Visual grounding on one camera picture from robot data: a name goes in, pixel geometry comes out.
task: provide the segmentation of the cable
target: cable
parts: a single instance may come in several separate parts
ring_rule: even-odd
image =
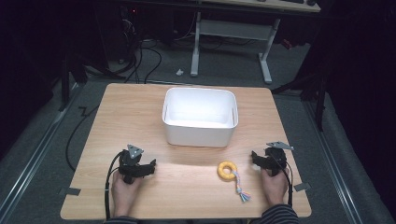
[[[111,162],[110,167],[108,168],[108,172],[107,172],[107,177],[106,177],[106,183],[105,183],[105,209],[106,209],[106,220],[108,220],[110,218],[110,206],[109,206],[109,199],[108,199],[108,192],[109,192],[109,186],[110,186],[110,176],[111,174],[116,171],[117,169],[113,169],[113,165],[114,162],[116,161],[116,159],[121,155],[122,151],[119,152],[119,154],[117,154],[117,156],[113,159],[113,161]]]
[[[200,46],[200,48],[202,48],[202,49],[218,49],[219,47],[221,47],[221,46],[223,45],[223,42],[224,42],[223,38],[220,38],[220,39],[219,39],[219,44],[218,44],[217,46],[215,46],[214,48],[206,48],[206,47],[202,46],[202,44],[200,44],[199,46]]]
[[[189,35],[189,34],[190,34],[191,30],[192,30],[192,27],[194,26],[194,22],[195,22],[196,17],[197,17],[197,13],[195,12],[194,13],[194,17],[192,18],[192,22],[191,22],[191,26],[190,26],[189,31],[185,35],[183,35],[181,38],[174,39],[175,41],[178,41],[178,40],[181,40],[181,39],[185,39],[185,38],[190,38],[191,36],[193,36],[193,35]]]
[[[143,59],[143,53],[142,53],[142,48],[141,48],[141,45],[140,45],[140,59],[139,59],[139,64],[138,64],[137,66],[136,66],[136,64],[134,65],[134,71],[132,71],[131,74],[130,74],[127,78],[125,78],[124,83],[127,83],[127,82],[129,81],[129,79],[131,78],[131,76],[132,76],[134,73],[136,73],[136,84],[139,83],[138,75],[137,75],[137,68],[138,68],[138,67],[140,66],[140,64],[142,63],[142,59]]]
[[[188,44],[180,44],[180,43],[178,43],[178,42],[180,42],[180,41],[187,40],[188,38],[191,38],[191,37],[194,37],[194,35],[188,36],[188,37],[186,37],[186,38],[184,38],[184,39],[180,39],[180,40],[178,40],[178,41],[174,41],[173,43],[176,44],[176,45],[178,45],[178,46],[181,46],[181,47],[192,46],[192,45],[194,45],[194,43],[195,43],[193,40],[190,41],[190,43],[188,43]]]
[[[244,43],[238,43],[238,42],[230,41],[227,39],[224,40],[224,43],[226,43],[226,44],[232,44],[232,45],[238,45],[238,46],[245,46],[245,45],[248,45],[250,42],[257,42],[257,40],[249,39],[248,41],[246,41]]]
[[[123,34],[125,35],[125,38],[126,38],[126,52],[127,52],[126,57],[129,57],[129,55],[132,54],[132,58],[130,59],[130,61],[128,62],[128,64],[125,67],[112,72],[115,75],[124,73],[124,72],[130,70],[132,67],[134,67],[134,64],[136,63],[136,61],[135,61],[135,57],[134,57],[134,54],[132,53],[132,51],[134,50],[134,43],[137,42],[136,39],[139,38],[138,34],[136,33],[135,28],[134,28],[136,21],[131,22],[127,18],[122,18],[121,21],[123,24],[125,24],[125,26],[123,26],[124,27]],[[85,71],[89,74],[94,75],[94,76],[103,76],[104,75],[103,73],[100,73],[100,72],[98,73],[98,72],[92,71],[91,69],[89,69],[87,67],[85,67]]]
[[[276,162],[276,164],[280,167],[280,169],[282,170],[283,174],[285,175],[286,179],[288,180],[288,184],[289,184],[289,198],[288,198],[288,205],[290,205],[290,207],[292,207],[292,194],[293,194],[293,185],[291,184],[292,180],[290,181],[288,174],[286,173],[285,169],[279,164],[279,162],[275,159],[275,157],[272,155],[272,153],[268,153],[269,156],[271,156],[274,161]],[[293,172],[291,170],[291,167],[289,166],[290,169],[290,174],[291,174],[291,178],[293,177]]]
[[[70,160],[69,160],[69,146],[70,146],[70,142],[72,141],[72,138],[73,138],[74,134],[76,133],[76,131],[77,131],[79,125],[81,125],[81,123],[82,123],[93,111],[95,111],[97,108],[99,108],[99,105],[97,105],[93,110],[91,110],[88,114],[86,114],[86,115],[84,116],[84,118],[78,123],[78,125],[76,126],[76,128],[73,130],[72,134],[71,134],[70,137],[69,137],[69,140],[67,141],[67,144],[66,144],[66,151],[65,151],[65,154],[66,154],[66,155],[65,155],[65,156],[66,156],[67,164],[69,165],[70,169],[71,169],[73,172],[76,171],[76,168],[73,167],[73,165],[71,164],[71,162],[70,162]]]
[[[163,61],[163,56],[161,56],[161,54],[157,50],[155,50],[155,49],[147,49],[147,50],[151,50],[151,51],[157,53],[158,56],[160,56],[160,60],[158,61],[157,65],[151,71],[149,71],[149,73],[146,75],[145,82],[144,82],[145,84],[147,84],[149,75],[151,75],[151,73],[154,72],[154,70],[157,69],[160,66],[161,62]]]

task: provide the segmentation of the white plastic bin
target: white plastic bin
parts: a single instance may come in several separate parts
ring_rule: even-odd
[[[230,91],[172,88],[163,104],[169,144],[226,147],[238,124],[235,96]]]

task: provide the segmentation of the hand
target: hand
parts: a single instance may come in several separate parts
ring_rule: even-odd
[[[123,182],[123,175],[119,171],[114,172],[111,187],[114,201],[114,217],[129,216],[129,212],[137,196],[137,190],[142,181],[143,178],[139,177],[134,180],[133,184],[129,185]]]
[[[275,176],[269,176],[268,171],[262,169],[262,189],[268,204],[272,207],[276,204],[283,203],[283,197],[288,190],[289,183],[282,171]]]

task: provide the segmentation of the white desk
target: white desk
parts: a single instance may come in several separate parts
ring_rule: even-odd
[[[220,3],[220,4],[234,4],[244,7],[263,7],[278,10],[294,10],[301,12],[320,12],[318,5],[309,6],[306,3],[297,4],[280,0],[266,0],[259,2],[257,0],[203,0],[204,2]],[[191,75],[198,76],[199,67],[199,41],[200,35],[219,35],[245,39],[266,40],[266,45],[262,53],[259,54],[259,61],[262,67],[262,75],[267,84],[272,83],[271,74],[268,69],[267,57],[271,46],[274,42],[276,31],[280,19],[275,19],[272,25],[256,25],[239,22],[228,21],[212,21],[201,20],[201,13],[197,13],[197,22],[195,28],[195,45],[192,53]]]

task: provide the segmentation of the desk leg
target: desk leg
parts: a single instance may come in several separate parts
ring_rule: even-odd
[[[270,36],[267,40],[267,46],[265,47],[265,51],[264,51],[264,53],[259,54],[260,65],[262,66],[262,75],[264,76],[264,82],[267,84],[272,83],[270,70],[268,69],[268,64],[267,64],[267,57],[270,52],[271,46],[274,42],[274,38],[275,38],[277,27],[279,26],[279,23],[280,23],[280,19],[276,19],[274,22],[274,25],[271,29]]]
[[[197,12],[197,22],[195,25],[195,45],[194,52],[192,53],[191,62],[191,76],[198,76],[198,65],[199,65],[199,35],[201,32],[201,12]]]

